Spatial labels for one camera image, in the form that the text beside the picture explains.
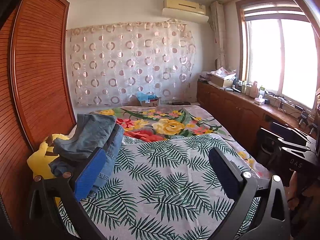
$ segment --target wall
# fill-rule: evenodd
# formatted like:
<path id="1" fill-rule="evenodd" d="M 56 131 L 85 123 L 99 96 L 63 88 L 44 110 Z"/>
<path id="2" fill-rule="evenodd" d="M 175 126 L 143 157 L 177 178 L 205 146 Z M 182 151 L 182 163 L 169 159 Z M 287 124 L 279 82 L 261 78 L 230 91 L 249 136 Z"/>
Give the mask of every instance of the wall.
<path id="1" fill-rule="evenodd" d="M 226 61 L 230 69 L 239 73 L 240 64 L 240 34 L 239 23 L 236 9 L 236 2 L 241 0 L 232 0 L 223 4 L 224 17 L 226 22 Z"/>
<path id="2" fill-rule="evenodd" d="M 168 18 L 161 15 L 163 2 L 164 0 L 90 0 L 70 3 L 67 29 L 117 22 L 165 21 Z M 196 81 L 199 73 L 212 70 L 214 66 L 214 34 L 208 23 L 187 23 L 196 44 L 196 63 L 192 70 L 193 80 L 190 90 L 196 99 Z M 95 107 L 79 109 L 74 105 L 75 114 L 93 109 Z"/>

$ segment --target window frame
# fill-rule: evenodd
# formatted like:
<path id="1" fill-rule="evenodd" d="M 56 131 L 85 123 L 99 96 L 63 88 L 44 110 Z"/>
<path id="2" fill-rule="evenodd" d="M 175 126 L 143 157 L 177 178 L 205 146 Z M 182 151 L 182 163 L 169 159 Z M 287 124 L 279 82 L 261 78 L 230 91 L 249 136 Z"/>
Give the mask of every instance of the window frame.
<path id="1" fill-rule="evenodd" d="M 238 16 L 238 23 L 239 23 L 239 36 L 240 36 L 240 63 L 239 63 L 239 79 L 241 80 L 248 80 L 249 75 L 250 75 L 250 68 L 249 64 L 252 58 L 250 57 L 250 22 L 244 20 L 244 10 L 243 8 L 248 7 L 248 6 L 254 6 L 254 5 L 259 5 L 263 3 L 268 3 L 268 2 L 278 2 L 278 1 L 283 1 L 283 2 L 293 2 L 293 0 L 241 0 L 236 2 L 236 10 L 237 10 L 237 16 Z M 257 20 L 260 17 L 259 16 L 250 16 L 252 20 Z M 279 23 L 279 29 L 280 29 L 280 38 L 281 38 L 281 43 L 284 44 L 284 36 L 283 36 L 283 29 L 282 29 L 282 23 L 281 19 L 292 19 L 292 20 L 300 20 L 300 21 L 306 21 L 310 22 L 308 18 L 304 15 L 299 15 L 299 14 L 279 14 L 278 16 L 271 16 L 270 18 L 278 19 Z M 317 88 L 320 86 L 320 39 L 317 36 L 315 30 L 314 30 L 314 37 L 315 37 L 315 42 L 316 42 L 316 51 L 317 51 L 317 59 L 318 59 L 318 76 L 317 76 Z M 282 66 L 284 66 L 284 47 L 281 47 L 281 55 L 282 55 Z M 299 105 L 303 107 L 304 109 L 309 109 L 312 114 L 315 113 L 315 107 L 316 107 L 316 95 L 315 95 L 315 101 L 313 108 L 309 108 L 305 106 L 304 104 L 295 101 L 292 98 L 289 98 L 286 95 L 282 94 L 282 88 L 283 88 L 283 81 L 284 81 L 284 67 L 281 69 L 280 73 L 280 83 L 279 83 L 279 88 L 278 91 L 273 91 L 275 93 L 278 93 L 279 95 L 284 96 L 285 98 L 291 100 L 295 105 Z"/>

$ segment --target metal screw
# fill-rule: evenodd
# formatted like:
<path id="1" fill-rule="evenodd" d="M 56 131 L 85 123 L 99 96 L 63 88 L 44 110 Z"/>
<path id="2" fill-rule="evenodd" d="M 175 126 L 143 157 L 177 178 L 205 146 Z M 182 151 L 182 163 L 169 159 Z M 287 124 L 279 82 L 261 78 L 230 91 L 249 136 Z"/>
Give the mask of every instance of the metal screw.
<path id="1" fill-rule="evenodd" d="M 280 182 L 280 181 L 281 181 L 281 178 L 280 178 L 278 175 L 273 175 L 273 179 L 274 179 L 276 182 Z"/>
<path id="2" fill-rule="evenodd" d="M 40 181 L 41 180 L 41 176 L 40 175 L 38 175 L 38 176 L 35 176 L 35 178 L 33 179 L 35 182 L 38 182 L 38 181 Z"/>
<path id="3" fill-rule="evenodd" d="M 71 172 L 70 171 L 66 171 L 62 174 L 62 177 L 64 177 L 65 179 L 70 178 L 71 177 Z"/>
<path id="4" fill-rule="evenodd" d="M 243 173 L 243 176 L 244 176 L 245 178 L 249 179 L 249 178 L 251 178 L 252 175 L 251 175 L 250 172 L 245 171 L 245 172 Z"/>

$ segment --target palm leaf pattern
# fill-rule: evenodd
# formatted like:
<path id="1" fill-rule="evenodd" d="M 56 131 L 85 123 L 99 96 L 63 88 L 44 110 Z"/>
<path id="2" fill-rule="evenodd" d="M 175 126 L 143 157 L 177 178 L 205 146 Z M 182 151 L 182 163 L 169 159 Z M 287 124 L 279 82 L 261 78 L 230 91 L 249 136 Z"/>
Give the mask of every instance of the palm leaf pattern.
<path id="1" fill-rule="evenodd" d="M 207 239 L 211 234 L 210 230 L 207 230 L 208 227 L 197 227 L 194 230 L 191 230 L 183 234 L 183 237 L 179 236 L 180 240 L 202 240 Z"/>
<path id="2" fill-rule="evenodd" d="M 151 143 L 125 137 L 123 141 L 128 145 L 120 148 L 114 175 L 93 198 L 81 201 L 109 240 L 124 236 L 135 240 L 207 239 L 213 233 L 208 228 L 216 227 L 233 204 L 210 166 L 209 150 L 218 147 L 241 171 L 250 170 L 214 134 Z M 252 203 L 238 236 L 249 227 L 258 203 L 259 199 Z M 63 205 L 59 212 L 67 230 L 77 235 Z"/>

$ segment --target bed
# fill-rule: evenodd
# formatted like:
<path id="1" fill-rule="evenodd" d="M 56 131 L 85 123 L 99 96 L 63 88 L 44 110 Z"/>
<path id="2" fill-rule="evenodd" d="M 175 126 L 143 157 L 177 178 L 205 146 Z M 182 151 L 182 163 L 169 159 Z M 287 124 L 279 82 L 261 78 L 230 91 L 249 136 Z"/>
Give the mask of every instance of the bed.
<path id="1" fill-rule="evenodd" d="M 127 106 L 95 113 L 114 115 L 126 132 L 152 140 L 125 135 L 113 176 L 94 198 L 81 201 L 110 240 L 207 239 L 233 205 L 210 167 L 207 155 L 213 147 L 241 171 L 269 176 L 199 106 Z M 248 228 L 258 203 L 255 198 L 238 235 Z M 62 203 L 59 212 L 76 236 Z"/>

